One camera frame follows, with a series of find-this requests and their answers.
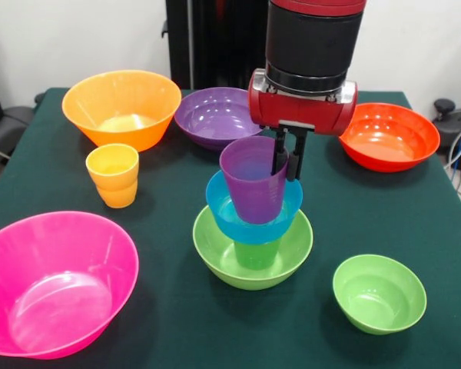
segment cup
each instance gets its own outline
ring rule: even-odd
[[[271,175],[275,140],[264,136],[241,138],[229,144],[220,164],[239,217],[251,224],[275,219],[282,208],[288,159]]]
[[[135,200],[138,187],[138,152],[125,144],[96,148],[85,159],[85,166],[110,208],[126,208]]]
[[[239,265],[254,270],[269,268],[275,261],[279,247],[280,238],[266,244],[242,244],[234,241]]]

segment red bowl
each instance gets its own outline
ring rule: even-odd
[[[398,105],[356,107],[340,136],[347,154],[372,171],[405,171],[426,160],[440,144],[437,128],[422,115]]]

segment table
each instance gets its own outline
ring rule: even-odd
[[[374,173],[337,139],[309,135],[301,181],[313,251],[284,283],[241,291],[209,272],[191,238],[218,154],[172,123],[141,153],[136,202],[107,208],[85,170],[94,145],[61,113],[65,91],[48,90],[0,179],[0,228],[46,211],[102,214],[133,237],[138,283],[90,347],[56,361],[0,357],[0,368],[461,368],[461,204],[437,157],[410,171]],[[401,92],[362,92],[360,100],[408,105]],[[428,295],[418,325],[376,337],[343,316],[333,272],[361,253],[417,273]]]

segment black cylinder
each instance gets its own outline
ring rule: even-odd
[[[362,15],[305,15],[270,3],[266,48],[270,83],[300,95],[338,89],[352,62]]]

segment white wall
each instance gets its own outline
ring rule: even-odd
[[[164,0],[0,0],[2,104],[102,71],[169,75],[163,20]],[[435,98],[461,105],[461,0],[368,0],[349,79],[428,116]]]
[[[0,99],[141,68],[170,75],[164,0],[0,0]]]
[[[461,107],[461,0],[367,0],[349,79],[404,91],[433,117],[433,101]]]

